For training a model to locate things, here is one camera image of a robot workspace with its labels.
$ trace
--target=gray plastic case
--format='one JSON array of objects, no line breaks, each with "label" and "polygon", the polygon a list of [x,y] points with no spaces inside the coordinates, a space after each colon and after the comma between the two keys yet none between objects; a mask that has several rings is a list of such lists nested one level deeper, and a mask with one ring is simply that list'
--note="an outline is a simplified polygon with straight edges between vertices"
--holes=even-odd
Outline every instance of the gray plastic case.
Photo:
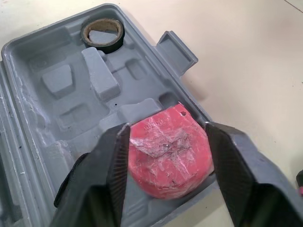
[{"label": "gray plastic case", "polygon": [[[109,17],[125,27],[123,46],[87,48],[80,29]],[[181,102],[204,127],[210,117],[180,77],[197,62],[174,32],[151,46],[119,7],[104,4],[6,44],[0,63],[0,227],[45,227],[75,160],[108,128]],[[159,227],[205,197],[215,175],[176,200],[144,193],[129,176],[122,226]]]}]

